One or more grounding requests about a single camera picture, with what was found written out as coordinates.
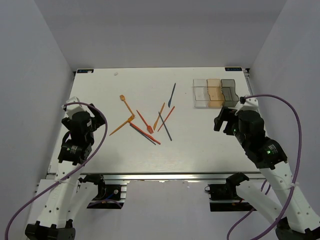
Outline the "orange plastic fork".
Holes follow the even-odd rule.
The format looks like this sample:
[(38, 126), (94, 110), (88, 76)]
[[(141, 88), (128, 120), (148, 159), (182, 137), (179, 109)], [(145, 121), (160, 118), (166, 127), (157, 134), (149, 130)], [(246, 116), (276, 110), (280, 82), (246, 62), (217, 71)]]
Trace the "orange plastic fork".
[(133, 121), (135, 119), (135, 115), (131, 115), (124, 123), (122, 123), (120, 126), (118, 126), (113, 132), (111, 132), (109, 134), (109, 136), (113, 135), (114, 133), (116, 133), (118, 130), (120, 130), (123, 126), (125, 126), (126, 124), (130, 123), (131, 121)]

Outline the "orange plastic spoon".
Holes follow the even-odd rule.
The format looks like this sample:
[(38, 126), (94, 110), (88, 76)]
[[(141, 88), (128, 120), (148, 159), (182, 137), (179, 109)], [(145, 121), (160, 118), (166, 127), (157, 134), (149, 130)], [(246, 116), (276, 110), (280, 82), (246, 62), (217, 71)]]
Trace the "orange plastic spoon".
[(135, 114), (133, 113), (133, 111), (131, 110), (130, 106), (128, 105), (125, 96), (124, 95), (120, 95), (119, 97), (120, 97), (120, 100), (124, 102), (124, 104), (126, 105), (127, 109), (129, 110), (129, 112), (131, 113), (133, 118), (135, 118)]

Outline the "red plastic knife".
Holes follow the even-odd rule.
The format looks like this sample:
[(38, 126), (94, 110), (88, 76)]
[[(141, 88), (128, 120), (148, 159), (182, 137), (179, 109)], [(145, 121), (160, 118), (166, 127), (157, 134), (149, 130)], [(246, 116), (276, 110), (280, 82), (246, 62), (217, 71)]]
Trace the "red plastic knife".
[(139, 131), (141, 131), (142, 133), (144, 133), (147, 137), (149, 137), (151, 140), (153, 140), (156, 144), (158, 144), (158, 145), (161, 144), (158, 140), (156, 140), (156, 139), (155, 139), (154, 137), (152, 137), (150, 134), (142, 131), (139, 127), (137, 127), (137, 126), (136, 126), (135, 124), (133, 124), (132, 122), (131, 122), (130, 124), (132, 124), (135, 128), (137, 128), (137, 129), (138, 129)]

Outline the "red chopstick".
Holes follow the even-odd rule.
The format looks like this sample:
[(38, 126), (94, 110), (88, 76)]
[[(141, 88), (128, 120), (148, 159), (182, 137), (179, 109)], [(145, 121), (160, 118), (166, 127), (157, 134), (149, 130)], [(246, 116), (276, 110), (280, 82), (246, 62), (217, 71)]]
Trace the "red chopstick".
[[(170, 112), (167, 114), (166, 118), (164, 119), (164, 123), (167, 121), (167, 119), (170, 117), (171, 113), (173, 112), (173, 110), (175, 109), (176, 106), (173, 106), (172, 109), (170, 110)], [(157, 132), (160, 131), (160, 129), (163, 127), (164, 123), (162, 123), (159, 127), (159, 129), (157, 130)]]

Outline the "dark grey chopstick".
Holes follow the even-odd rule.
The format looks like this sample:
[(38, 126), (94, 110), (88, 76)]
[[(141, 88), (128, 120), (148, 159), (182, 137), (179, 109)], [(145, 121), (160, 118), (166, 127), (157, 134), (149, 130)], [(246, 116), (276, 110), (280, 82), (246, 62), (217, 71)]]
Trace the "dark grey chopstick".
[(143, 137), (145, 137), (148, 141), (150, 141), (152, 144), (156, 145), (156, 143), (151, 140), (146, 134), (142, 133), (140, 130), (138, 130), (137, 128), (135, 128), (131, 123), (130, 123), (130, 126), (135, 130), (137, 131), (139, 134), (141, 134)]

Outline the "red plastic fork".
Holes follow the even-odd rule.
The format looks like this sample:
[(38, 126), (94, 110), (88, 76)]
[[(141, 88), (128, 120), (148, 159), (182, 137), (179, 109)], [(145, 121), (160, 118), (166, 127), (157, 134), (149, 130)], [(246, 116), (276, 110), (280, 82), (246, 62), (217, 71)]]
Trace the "red plastic fork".
[(144, 117), (142, 116), (142, 114), (141, 114), (138, 110), (137, 110), (136, 112), (138, 113), (138, 115), (140, 116), (141, 120), (142, 120), (143, 123), (145, 124), (147, 131), (148, 131), (150, 134), (153, 134), (153, 133), (154, 133), (153, 128), (147, 123), (147, 121), (144, 119)]

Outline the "blue plastic knife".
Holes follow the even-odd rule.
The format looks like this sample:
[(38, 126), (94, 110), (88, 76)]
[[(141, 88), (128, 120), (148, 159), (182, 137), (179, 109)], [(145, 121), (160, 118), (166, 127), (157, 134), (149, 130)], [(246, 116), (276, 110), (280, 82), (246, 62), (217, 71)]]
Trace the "blue plastic knife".
[(174, 85), (173, 85), (173, 88), (172, 88), (172, 91), (171, 91), (171, 95), (170, 95), (170, 98), (169, 98), (168, 103), (167, 103), (168, 108), (171, 107), (172, 98), (173, 98), (173, 95), (174, 95), (174, 92), (175, 92), (175, 88), (176, 88), (176, 83), (174, 83)]

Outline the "orange plastic knife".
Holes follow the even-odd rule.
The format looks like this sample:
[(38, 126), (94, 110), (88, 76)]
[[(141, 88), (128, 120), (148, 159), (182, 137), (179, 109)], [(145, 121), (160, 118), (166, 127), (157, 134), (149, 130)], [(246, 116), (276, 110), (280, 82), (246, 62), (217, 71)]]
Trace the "orange plastic knife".
[[(163, 111), (163, 109), (164, 109), (164, 107), (165, 107), (165, 102), (163, 103), (163, 105), (162, 105), (162, 107), (161, 107), (161, 109), (160, 109), (160, 114), (162, 113), (162, 111)], [(155, 121), (155, 123), (154, 123), (154, 125), (153, 125), (153, 130), (155, 131), (156, 130), (156, 127), (157, 127), (157, 124), (158, 124), (158, 121), (159, 121), (159, 119), (160, 119), (160, 115), (158, 114), (158, 116), (157, 116), (157, 119), (156, 119), (156, 121)]]

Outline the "dark blue chopstick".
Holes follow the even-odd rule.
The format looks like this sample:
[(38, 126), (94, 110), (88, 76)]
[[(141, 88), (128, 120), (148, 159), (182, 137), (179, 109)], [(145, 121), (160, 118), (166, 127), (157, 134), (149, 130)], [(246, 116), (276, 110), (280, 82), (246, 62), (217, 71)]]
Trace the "dark blue chopstick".
[(158, 112), (158, 115), (159, 115), (159, 117), (160, 117), (160, 119), (161, 119), (161, 121), (162, 121), (162, 125), (163, 125), (163, 127), (165, 128), (165, 131), (166, 131), (166, 133), (167, 133), (170, 141), (173, 141), (173, 139), (172, 139), (172, 137), (171, 137), (171, 135), (170, 135), (170, 132), (169, 132), (169, 130), (168, 130), (166, 124), (165, 124), (165, 121), (164, 121), (164, 119), (163, 119), (162, 116), (161, 116), (161, 113)]

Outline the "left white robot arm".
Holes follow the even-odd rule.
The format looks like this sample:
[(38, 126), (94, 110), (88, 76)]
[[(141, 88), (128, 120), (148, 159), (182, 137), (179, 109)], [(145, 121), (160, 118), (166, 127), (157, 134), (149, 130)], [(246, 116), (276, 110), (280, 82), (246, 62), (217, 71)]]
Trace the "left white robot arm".
[(74, 97), (62, 107), (67, 117), (61, 122), (68, 131), (62, 139), (54, 184), (45, 189), (48, 199), (35, 223), (25, 228), (30, 240), (73, 240), (77, 214), (92, 198), (99, 200), (105, 196), (106, 187), (100, 184), (99, 175), (84, 178), (83, 186), (74, 193), (82, 168), (97, 153), (92, 150), (94, 131), (108, 125), (106, 117), (92, 103), (87, 105), (90, 111), (84, 106), (84, 102)]

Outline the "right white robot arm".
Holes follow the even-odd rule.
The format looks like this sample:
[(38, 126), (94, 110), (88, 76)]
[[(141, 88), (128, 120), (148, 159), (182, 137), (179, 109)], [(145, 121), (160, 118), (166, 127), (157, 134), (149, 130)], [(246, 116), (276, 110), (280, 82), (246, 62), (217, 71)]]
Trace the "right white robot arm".
[(259, 191), (242, 172), (226, 179), (226, 195), (242, 198), (262, 214), (273, 227), (279, 240), (318, 240), (320, 217), (315, 213), (300, 187), (293, 183), (288, 158), (280, 144), (267, 137), (265, 122), (254, 110), (235, 110), (223, 107), (214, 119), (214, 130), (235, 136), (245, 155), (270, 184), (279, 204)]

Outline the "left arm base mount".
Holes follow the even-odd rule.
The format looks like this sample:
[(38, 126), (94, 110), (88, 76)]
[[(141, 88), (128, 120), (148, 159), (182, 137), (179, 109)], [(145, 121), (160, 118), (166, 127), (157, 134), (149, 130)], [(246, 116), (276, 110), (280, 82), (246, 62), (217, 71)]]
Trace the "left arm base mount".
[(88, 209), (118, 209), (120, 210), (124, 203), (121, 202), (120, 184), (107, 184), (104, 176), (101, 174), (88, 174), (78, 179), (78, 189), (82, 183), (90, 183), (94, 185), (93, 192), (96, 196), (88, 204)]

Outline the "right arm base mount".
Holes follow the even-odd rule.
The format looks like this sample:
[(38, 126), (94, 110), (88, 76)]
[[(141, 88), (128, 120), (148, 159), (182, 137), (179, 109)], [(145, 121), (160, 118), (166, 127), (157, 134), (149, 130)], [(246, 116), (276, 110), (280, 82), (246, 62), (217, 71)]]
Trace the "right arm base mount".
[(243, 198), (239, 197), (236, 187), (240, 183), (250, 179), (242, 172), (229, 176), (225, 183), (209, 184), (204, 191), (209, 195), (209, 207), (211, 212), (248, 212), (253, 207)]

